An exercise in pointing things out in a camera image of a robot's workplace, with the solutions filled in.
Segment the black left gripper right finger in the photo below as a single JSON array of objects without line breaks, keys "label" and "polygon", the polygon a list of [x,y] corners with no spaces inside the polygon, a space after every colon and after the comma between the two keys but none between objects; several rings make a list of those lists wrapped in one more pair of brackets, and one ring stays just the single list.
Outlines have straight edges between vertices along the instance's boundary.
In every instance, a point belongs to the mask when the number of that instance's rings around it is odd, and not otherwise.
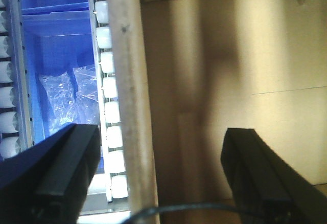
[{"label": "black left gripper right finger", "polygon": [[326,196],[255,130],[228,128],[221,164],[242,223],[326,223]]}]

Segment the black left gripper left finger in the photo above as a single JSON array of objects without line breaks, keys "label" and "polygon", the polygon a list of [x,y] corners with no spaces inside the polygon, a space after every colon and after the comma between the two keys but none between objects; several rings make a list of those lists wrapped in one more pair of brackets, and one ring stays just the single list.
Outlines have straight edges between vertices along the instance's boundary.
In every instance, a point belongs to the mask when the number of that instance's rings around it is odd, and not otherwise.
[{"label": "black left gripper left finger", "polygon": [[97,125],[70,124],[1,162],[1,223],[76,223],[100,144]]}]

